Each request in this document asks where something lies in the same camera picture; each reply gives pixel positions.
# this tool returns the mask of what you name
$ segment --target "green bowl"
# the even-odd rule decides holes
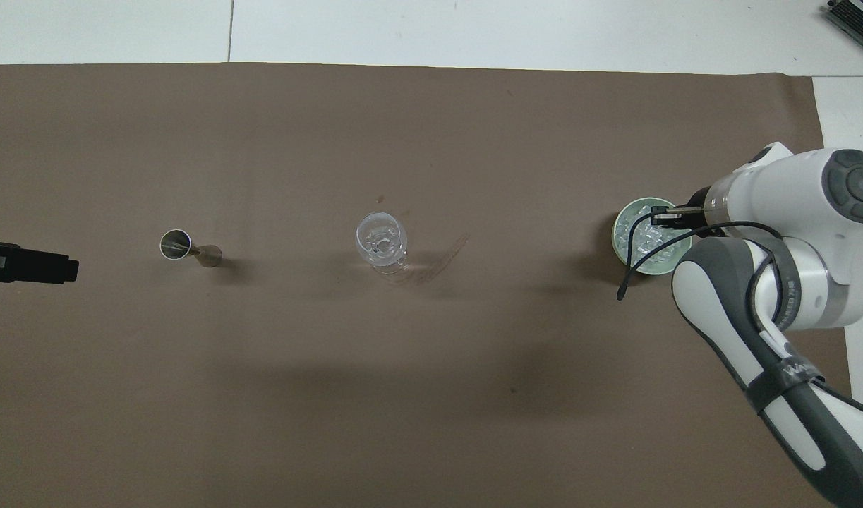
[[[673,206],[671,202],[660,198],[641,198],[634,200],[634,202],[625,205],[625,208],[616,215],[615,221],[612,222],[612,232],[610,234],[611,242],[612,242],[612,250],[616,253],[616,256],[622,261],[622,264],[625,264],[625,257],[628,256],[628,252],[624,250],[620,250],[619,246],[616,244],[616,226],[619,224],[619,219],[624,219],[626,217],[632,218],[643,206]],[[642,222],[641,225],[638,225],[639,228],[644,227],[647,222]],[[679,234],[685,234],[689,229],[679,230]],[[638,268],[638,273],[644,274],[667,274],[673,270],[676,270],[676,265],[679,264],[679,260],[682,259],[682,256],[685,255],[685,252],[692,248],[692,238],[686,238],[680,243],[676,244],[676,250],[674,251],[672,257],[668,261],[660,263],[656,260],[656,258],[651,258],[647,262],[645,262],[641,267]]]

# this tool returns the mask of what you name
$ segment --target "bowl of ice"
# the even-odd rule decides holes
[[[651,206],[673,206],[671,202],[660,198],[641,198],[625,205],[625,208],[616,216],[612,223],[612,249],[616,256],[625,264],[629,248],[629,229],[635,221],[651,212]],[[688,232],[688,229],[669,229],[660,226],[651,226],[651,221],[643,221],[635,228],[632,238],[632,266],[638,263],[644,255],[660,247],[667,241]],[[692,238],[686,238],[664,248],[653,255],[650,260],[645,261],[638,268],[638,273],[644,274],[667,274],[676,269],[676,264],[692,248]]]

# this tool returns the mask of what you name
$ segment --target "white robotic arm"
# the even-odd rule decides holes
[[[863,152],[792,155],[774,143],[680,209],[699,210],[690,225],[758,222],[782,235],[728,227],[705,238],[677,265],[673,296],[806,479],[836,505],[863,507],[863,405],[782,333],[863,316]]]

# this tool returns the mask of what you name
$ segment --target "ice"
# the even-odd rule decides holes
[[[647,215],[651,211],[650,206],[643,206],[635,212],[635,215],[621,216],[616,223],[616,245],[622,253],[628,252],[629,245],[629,228],[637,221],[638,218]],[[663,245],[665,242],[672,240],[682,234],[682,231],[676,229],[666,229],[660,226],[651,226],[649,221],[644,221],[635,229],[634,238],[632,238],[632,264],[637,263],[645,254],[654,250],[654,248]],[[644,267],[653,267],[655,265],[667,263],[676,254],[679,245],[674,244],[664,248],[650,258]]]

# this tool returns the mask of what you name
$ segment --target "black vented object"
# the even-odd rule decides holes
[[[863,46],[863,0],[833,0],[827,4],[826,18]]]

